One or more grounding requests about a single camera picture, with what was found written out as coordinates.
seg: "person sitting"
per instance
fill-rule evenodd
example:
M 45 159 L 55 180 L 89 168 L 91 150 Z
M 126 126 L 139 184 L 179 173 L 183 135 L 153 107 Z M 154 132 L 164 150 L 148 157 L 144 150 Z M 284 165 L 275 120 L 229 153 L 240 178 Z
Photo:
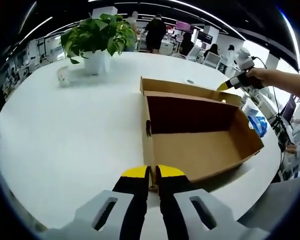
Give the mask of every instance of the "person sitting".
M 288 156 L 293 172 L 300 171 L 300 145 L 287 145 L 285 151 L 290 154 Z
M 206 59 L 206 57 L 207 57 L 207 55 L 208 55 L 209 52 L 211 52 L 211 53 L 219 56 L 218 45 L 215 44 L 215 43 L 212 44 L 211 47 L 210 47 L 210 49 L 208 49 L 207 51 L 205 51 L 205 53 L 203 54 L 204 59 Z
M 179 48 L 179 53 L 181 55 L 187 56 L 191 49 L 194 47 L 194 43 L 191 41 L 191 33 L 186 32 L 183 35 L 183 40 Z

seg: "ceiling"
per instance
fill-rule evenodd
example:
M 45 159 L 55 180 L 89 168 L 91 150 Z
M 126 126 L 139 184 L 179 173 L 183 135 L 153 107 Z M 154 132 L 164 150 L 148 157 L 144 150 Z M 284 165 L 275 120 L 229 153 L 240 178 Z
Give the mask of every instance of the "ceiling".
M 34 31 L 19 46 L 21 49 L 31 39 L 36 39 L 62 27 L 89 17 L 94 8 L 115 5 L 118 13 L 130 13 L 137 11 L 139 14 L 162 14 L 163 17 L 188 22 L 190 24 L 205 24 L 217 26 L 224 34 L 235 38 L 240 35 L 272 50 L 278 57 L 283 57 L 293 67 L 296 67 L 294 58 L 287 54 L 294 53 L 294 45 L 291 40 L 287 25 L 277 7 L 282 9 L 294 27 L 300 30 L 300 6 L 296 4 L 269 3 L 271 0 L 37 0 L 33 11 L 23 24 L 25 16 L 34 0 L 0 0 L 0 60 L 4 61 L 7 54 L 15 48 L 16 43 L 21 41 L 31 30 L 50 17 L 36 31 Z M 233 28 L 240 29 L 240 33 L 233 31 Z M 249 33 L 257 33 L 267 39 L 280 44 L 287 50 L 280 50 L 273 44 L 266 44 L 265 39 L 251 36 Z

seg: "white table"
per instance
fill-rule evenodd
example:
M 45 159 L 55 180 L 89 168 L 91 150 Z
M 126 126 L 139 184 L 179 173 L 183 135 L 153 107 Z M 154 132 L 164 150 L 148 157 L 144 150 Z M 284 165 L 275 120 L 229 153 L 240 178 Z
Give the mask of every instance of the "white table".
M 97 84 L 60 88 L 56 71 L 65 65 L 69 59 L 37 69 L 0 113 L 0 171 L 20 203 L 48 228 L 70 222 L 77 208 L 111 190 L 122 172 L 143 164 L 140 76 L 192 80 L 210 89 L 227 79 L 195 62 L 127 52 L 113 57 L 107 76 L 91 77 Z M 236 220 L 265 192 L 280 165 L 270 127 L 262 141 L 260 153 L 212 192 Z M 150 193 L 141 239 L 167 239 L 158 205 Z

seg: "open cardboard box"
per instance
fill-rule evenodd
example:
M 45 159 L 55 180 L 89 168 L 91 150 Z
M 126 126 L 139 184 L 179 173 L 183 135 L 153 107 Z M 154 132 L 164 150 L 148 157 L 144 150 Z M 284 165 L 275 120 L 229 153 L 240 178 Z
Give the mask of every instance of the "open cardboard box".
M 141 78 L 144 163 L 183 171 L 192 182 L 230 170 L 264 146 L 237 95 Z

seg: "ceiling light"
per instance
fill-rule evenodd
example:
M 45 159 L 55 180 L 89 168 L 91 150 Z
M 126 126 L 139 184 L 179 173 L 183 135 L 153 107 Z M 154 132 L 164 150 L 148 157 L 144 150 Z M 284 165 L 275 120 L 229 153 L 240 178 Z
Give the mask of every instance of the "ceiling light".
M 148 17 L 155 17 L 155 15 L 150 15 L 150 14 L 141 14 L 141 13 L 138 13 L 138 15 L 140 15 L 140 16 L 148 16 Z M 171 21 L 177 21 L 176 19 L 173 19 L 173 18 L 170 18 L 170 17 L 165 17 L 165 16 L 162 16 L 161 18 L 162 19 L 168 19 L 168 20 L 171 20 Z
M 286 16 L 284 15 L 284 13 L 281 11 L 281 15 L 289 29 L 291 38 L 292 38 L 292 42 L 293 42 L 293 46 L 294 46 L 294 51 L 295 51 L 295 55 L 296 55 L 296 62 L 298 64 L 298 69 L 300 69 L 300 50 L 298 47 L 298 42 L 297 42 L 297 38 L 296 38 L 296 34 L 294 32 L 294 29 L 292 28 L 290 22 L 288 21 L 288 19 L 286 18 Z
M 61 29 L 63 29 L 63 28 L 66 28 L 66 27 L 71 26 L 71 25 L 73 25 L 73 24 L 79 24 L 79 22 L 81 22 L 81 21 L 83 21 L 83 20 L 75 21 L 75 22 L 69 23 L 69 24 L 67 24 L 67 25 L 65 25 L 65 26 L 59 27 L 58 29 L 56 29 L 56 30 L 54 30 L 54 31 L 52 31 L 52 32 L 50 32 L 50 33 L 48 33 L 47 35 L 45 35 L 45 38 L 47 38 L 47 37 L 50 36 L 51 34 L 57 32 L 57 31 L 59 31 L 59 30 L 61 30 Z
M 50 21 L 51 19 L 53 19 L 53 17 L 49 17 L 46 20 L 44 20 L 42 23 L 40 23 L 38 26 L 36 26 L 34 29 L 32 29 L 20 42 L 19 45 L 26 40 L 26 38 L 28 38 L 35 30 L 37 30 L 38 28 L 40 28 L 43 24 L 45 24 L 46 22 Z
M 17 49 L 18 45 L 10 52 L 10 55 L 14 53 L 14 51 Z
M 151 22 L 152 20 L 149 20 L 149 19 L 137 19 L 137 21 L 147 21 L 147 22 Z M 169 22 L 165 22 L 165 24 L 175 26 L 175 24 L 172 24 L 172 23 L 169 23 Z
M 221 20 L 220 18 L 218 18 L 218 17 L 212 15 L 210 12 L 207 12 L 207 11 L 205 11 L 205 10 L 202 10 L 202 9 L 196 7 L 196 6 L 192 6 L 192 5 L 190 5 L 190 4 L 188 4 L 188 3 L 185 3 L 185 2 L 182 2 L 182 1 L 178 1 L 178 0 L 168 0 L 168 1 L 173 2 L 173 3 L 177 3 L 177 4 L 181 4 L 181 5 L 190 7 L 190 8 L 192 8 L 192 9 L 198 10 L 198 11 L 200 11 L 200 12 L 202 12 L 202 13 L 204 13 L 204 14 L 206 14 L 206 15 L 212 17 L 212 18 L 214 18 L 215 20 L 219 21 L 220 23 L 226 25 L 228 28 L 230 28 L 232 31 L 234 31 L 236 34 L 238 34 L 243 40 L 247 40 L 242 34 L 240 34 L 240 33 L 239 33 L 237 30 L 235 30 L 232 26 L 230 26 L 229 24 L 227 24 L 226 22 L 224 22 L 224 21 Z
M 170 6 L 165 6 L 165 5 L 161 5 L 161 4 L 155 4 L 155 3 L 149 3 L 149 2 L 140 2 L 140 4 L 155 5 L 155 6 L 160 6 L 160 7 L 172 9 L 172 7 L 170 7 Z
M 136 1 L 127 1 L 127 2 L 116 2 L 116 3 L 114 3 L 114 4 L 137 4 L 138 2 L 136 2 Z
M 35 1 L 34 4 L 32 4 L 32 6 L 30 7 L 29 11 L 27 12 L 27 14 L 25 15 L 25 18 L 21 24 L 21 27 L 20 27 L 20 30 L 19 30 L 19 33 L 21 33 L 21 30 L 22 28 L 24 27 L 29 15 L 31 14 L 31 12 L 33 11 L 33 9 L 35 9 L 35 6 L 37 5 L 37 2 Z
M 204 29 L 203 28 L 201 28 L 201 27 L 198 27 L 198 26 L 194 26 L 196 29 L 199 29 L 200 30 L 200 32 L 203 32 L 204 31 Z

